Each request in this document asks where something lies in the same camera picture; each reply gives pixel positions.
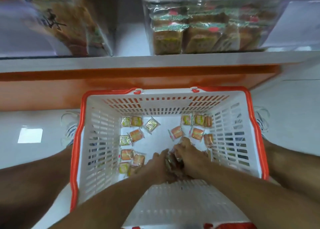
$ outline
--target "tiled floor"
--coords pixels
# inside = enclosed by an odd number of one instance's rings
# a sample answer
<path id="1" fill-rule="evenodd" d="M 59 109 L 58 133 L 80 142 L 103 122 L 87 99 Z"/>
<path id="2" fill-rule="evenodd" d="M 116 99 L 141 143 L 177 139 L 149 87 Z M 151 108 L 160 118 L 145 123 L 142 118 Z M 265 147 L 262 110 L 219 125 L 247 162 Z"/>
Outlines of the tiled floor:
<path id="1" fill-rule="evenodd" d="M 265 134 L 267 139 L 286 148 L 320 155 L 320 68 L 308 70 L 303 75 L 292 75 L 290 80 L 254 94 L 253 101 L 254 105 L 264 106 L 270 112 L 269 132 Z M 64 129 L 60 126 L 60 118 L 64 112 L 0 113 L 0 169 L 61 151 L 64 147 L 60 139 Z M 70 199 L 68 185 L 34 229 L 46 229 L 65 216 L 69 212 Z"/>

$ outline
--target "shoe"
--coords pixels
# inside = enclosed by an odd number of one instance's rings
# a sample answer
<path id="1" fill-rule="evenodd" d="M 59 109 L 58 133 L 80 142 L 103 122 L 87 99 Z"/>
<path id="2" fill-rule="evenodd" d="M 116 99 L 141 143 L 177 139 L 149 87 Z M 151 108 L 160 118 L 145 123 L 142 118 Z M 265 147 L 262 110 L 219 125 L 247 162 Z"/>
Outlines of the shoe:
<path id="1" fill-rule="evenodd" d="M 80 112 L 67 111 L 61 116 L 61 126 L 65 127 L 65 137 L 61 139 L 62 146 L 69 146 L 73 144 L 75 132 L 80 121 Z"/>
<path id="2" fill-rule="evenodd" d="M 256 121 L 261 129 L 261 134 L 263 138 L 265 137 L 265 134 L 269 131 L 269 118 L 270 113 L 269 111 L 261 106 L 254 106 L 254 116 L 256 118 Z"/>

